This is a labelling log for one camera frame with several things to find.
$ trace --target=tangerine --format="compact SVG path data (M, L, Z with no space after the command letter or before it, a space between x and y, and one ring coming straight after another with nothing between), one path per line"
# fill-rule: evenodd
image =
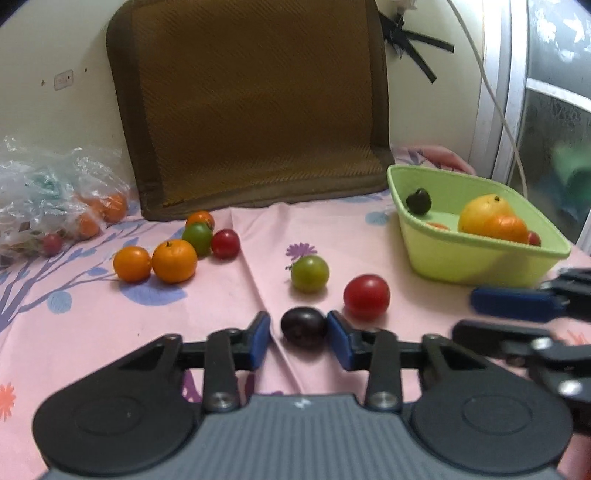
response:
M152 269L163 282L180 283L195 275L197 254L193 246L185 240L167 240L154 250Z
M85 200L93 213L100 219L105 219L105 205L99 199Z
M457 231L487 236L485 223L498 215L514 215L509 202L494 194L475 198L462 210Z
M185 223L185 227L197 222L206 223L210 230L213 230L216 226L216 221L213 219L212 214L206 212L205 210L199 210L198 212L189 215L189 218L187 218L187 222Z
M127 215L127 198L122 193L114 193L102 199L105 222L119 223Z
M88 240L99 234L100 226L96 219L88 212L82 213L77 220L78 235L82 240Z
M145 248L129 245L115 254L113 269L124 282L137 283L150 276L152 259Z
M435 228L440 228L441 230L449 230L449 227L447 225L443 225L442 223L427 222L427 225L431 225Z
M530 231L525 222L517 215L497 215L489 218L484 224L483 236L527 244Z

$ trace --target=floral pattern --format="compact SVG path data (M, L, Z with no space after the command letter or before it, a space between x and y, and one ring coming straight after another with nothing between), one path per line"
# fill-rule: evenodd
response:
M191 403L201 403L203 399L195 387L193 374L189 370L184 373L183 397Z
M357 195L355 197L345 197L337 199L338 202L345 203L370 203L370 202L381 202L383 200L389 200L390 191L384 190L379 193L369 193L367 195Z
M0 297L0 332L6 329L20 313L28 312L42 303L45 303L49 311L54 314L68 312L74 302L72 292L75 291L75 287L86 283L115 280L115 273L111 269L111 260L115 252L127 245L136 245L139 236L158 225L159 223L144 219L129 219L111 227L108 230L108 233L111 233L95 245L78 244L52 258L30 258L20 269L0 268L0 286L6 284ZM182 228L179 229L172 238L179 238L182 231ZM96 255L98 250L106 244L113 245L108 254ZM56 282L52 277L57 271L76 259L95 255L98 257L96 263L55 287ZM29 299L28 294L31 289L35 287L38 290L37 286L40 284L48 286L45 293ZM186 296L179 286L164 287L154 279L139 285L129 286L118 283L118 286L127 299L145 306L166 305Z
M10 382L7 385L0 385L0 419L6 421L12 416L12 408L16 399L14 387Z
M567 330L568 337L561 337L559 335L554 335L558 340L562 340L564 343L569 343L571 345L588 345L589 342L585 338L584 333L574 333L571 330Z
M286 256L291 257L291 261L295 262L306 255L317 254L316 247L310 244L291 244L287 247Z
M390 217L386 212L369 212L365 215L365 223L368 225L386 225Z
M249 373L248 377L246 378L246 383L244 383L244 396L246 398L246 401L250 400L250 397L252 397L255 394L255 386L256 386L256 374ZM268 395L283 395L283 392L280 390L277 390L277 391L274 391L273 393L270 393Z

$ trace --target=white wall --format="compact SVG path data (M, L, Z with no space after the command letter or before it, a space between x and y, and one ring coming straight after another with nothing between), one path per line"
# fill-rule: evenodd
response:
M124 0L29 0L0 27L0 138L65 152L77 146L121 148L112 167L133 173L106 55L106 26ZM482 44L482 0L456 0ZM378 0L384 13L390 0ZM434 85L407 56L388 49L391 137L398 144L439 143L468 158L480 92L469 46L445 0L417 0L406 27L456 45L451 55L415 43L438 75ZM71 87L54 76L73 70Z

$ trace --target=blue gripper pad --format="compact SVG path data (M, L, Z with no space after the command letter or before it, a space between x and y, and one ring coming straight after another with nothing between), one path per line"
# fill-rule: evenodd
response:
M330 348L332 348L340 366L350 372L353 366L353 352L349 343L349 335L347 335L347 332L345 332L332 312L329 312L326 319L329 323L328 338Z
M261 321L256 326L254 333L252 334L251 343L251 365L253 370L257 370L262 361L265 359L267 353L267 347L269 346L269 340L271 339L271 317L266 313L261 318Z
M563 480L553 468L512 476L462 471L429 454L399 415L353 395L253 395L207 416L183 448L116 480ZM92 480L52 469L42 480Z
M478 287L470 294L470 304L482 315L537 323L566 315L561 300L549 291Z

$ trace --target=green plastic basket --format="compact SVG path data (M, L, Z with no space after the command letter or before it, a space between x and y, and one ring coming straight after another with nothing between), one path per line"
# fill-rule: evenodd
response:
M398 209L408 258L416 273L463 285L531 287L556 262L570 255L570 243L530 202L507 185L470 175L413 166L388 168L388 184ZM433 203L418 217L406 198L426 189ZM457 231L464 206L481 195L495 194L511 204L515 214L538 233L542 247L523 245ZM442 223L449 231L428 225Z

